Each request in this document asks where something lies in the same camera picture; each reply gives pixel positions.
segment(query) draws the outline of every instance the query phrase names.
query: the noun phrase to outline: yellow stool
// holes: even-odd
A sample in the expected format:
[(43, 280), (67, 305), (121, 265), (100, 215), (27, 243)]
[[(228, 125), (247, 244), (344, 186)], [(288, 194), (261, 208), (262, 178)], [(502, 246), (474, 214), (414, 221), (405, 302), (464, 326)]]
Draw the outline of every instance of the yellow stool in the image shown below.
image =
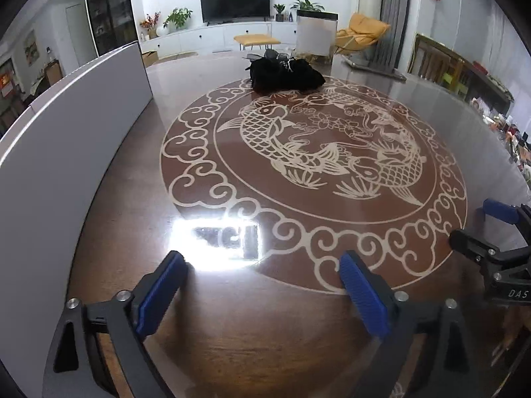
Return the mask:
[(262, 45), (265, 45), (265, 48), (267, 49), (267, 46), (271, 47), (271, 45), (279, 45), (280, 41), (275, 39), (274, 37), (267, 36), (266, 34), (243, 34), (241, 36), (234, 36), (234, 40), (240, 44), (240, 51), (245, 51), (245, 48), (247, 46), (250, 46), (251, 49), (253, 49), (253, 46), (259, 45), (260, 49), (262, 49)]

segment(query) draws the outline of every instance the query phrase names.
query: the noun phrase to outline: potted plant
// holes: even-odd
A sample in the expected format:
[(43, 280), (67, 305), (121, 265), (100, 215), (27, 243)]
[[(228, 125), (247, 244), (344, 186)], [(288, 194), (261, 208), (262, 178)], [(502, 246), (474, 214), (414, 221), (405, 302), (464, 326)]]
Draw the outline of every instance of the potted plant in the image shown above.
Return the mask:
[(286, 5), (283, 5), (283, 4), (275, 4), (273, 5), (273, 7), (275, 9), (277, 9), (277, 15), (275, 15), (274, 19), (275, 21), (277, 22), (283, 22), (284, 21), (284, 15), (283, 15), (283, 11), (284, 9), (286, 8)]
[(157, 27), (157, 22), (159, 21), (160, 12), (155, 12), (153, 17), (146, 15), (144, 21), (140, 22), (140, 26), (148, 30), (149, 38), (157, 37), (157, 32), (155, 28)]
[(292, 9), (309, 10), (312, 12), (322, 12), (325, 8), (319, 3), (311, 3), (310, 0), (295, 0)]
[(174, 8), (164, 21), (164, 26), (167, 28), (168, 24), (172, 22), (177, 30), (184, 27), (187, 20), (192, 17), (193, 10)]

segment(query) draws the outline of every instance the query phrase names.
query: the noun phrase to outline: dark glass cabinet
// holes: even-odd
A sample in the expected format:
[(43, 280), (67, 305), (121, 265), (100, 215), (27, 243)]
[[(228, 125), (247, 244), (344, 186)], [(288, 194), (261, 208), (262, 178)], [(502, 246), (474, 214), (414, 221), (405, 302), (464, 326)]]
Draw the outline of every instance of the dark glass cabinet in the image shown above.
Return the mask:
[(138, 40), (131, 0), (87, 0), (87, 11), (98, 55)]

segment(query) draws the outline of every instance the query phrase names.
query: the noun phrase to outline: black bag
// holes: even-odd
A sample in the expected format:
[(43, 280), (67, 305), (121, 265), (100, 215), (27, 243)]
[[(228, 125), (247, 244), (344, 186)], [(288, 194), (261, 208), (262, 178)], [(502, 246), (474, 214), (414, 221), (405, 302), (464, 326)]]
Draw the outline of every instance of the black bag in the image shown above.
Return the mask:
[(273, 50), (268, 50), (264, 58), (254, 60), (246, 70), (251, 71), (253, 90), (261, 94), (315, 90), (325, 83), (323, 75), (306, 60), (282, 58)]

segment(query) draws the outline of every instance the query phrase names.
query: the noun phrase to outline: white vase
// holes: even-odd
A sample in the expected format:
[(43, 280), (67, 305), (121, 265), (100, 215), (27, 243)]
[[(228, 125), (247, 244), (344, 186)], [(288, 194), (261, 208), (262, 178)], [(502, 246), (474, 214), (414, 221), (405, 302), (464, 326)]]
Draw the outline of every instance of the white vase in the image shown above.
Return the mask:
[(162, 37), (166, 36), (166, 34), (169, 33), (169, 28), (165, 27), (164, 25), (161, 25), (160, 27), (157, 27), (157, 36)]

